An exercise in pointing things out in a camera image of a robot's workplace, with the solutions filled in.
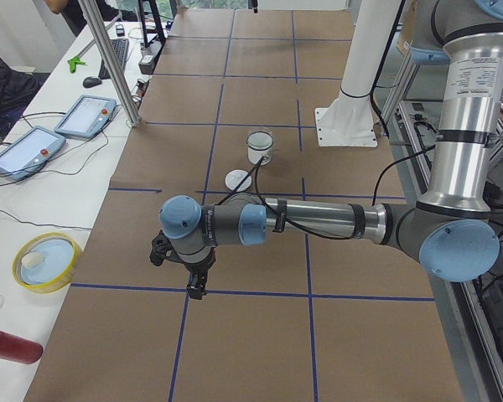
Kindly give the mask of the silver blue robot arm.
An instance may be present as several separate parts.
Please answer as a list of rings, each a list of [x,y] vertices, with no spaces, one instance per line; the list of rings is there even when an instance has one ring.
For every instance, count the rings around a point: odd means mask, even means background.
[[[329,204],[237,193],[200,205],[179,195],[161,207],[150,260],[183,265],[191,298],[206,293],[220,245],[260,245],[297,229],[327,240],[367,239],[404,252],[450,282],[486,273],[500,253],[483,199],[503,98],[503,1],[420,1],[413,42],[449,57],[427,190],[414,206]]]

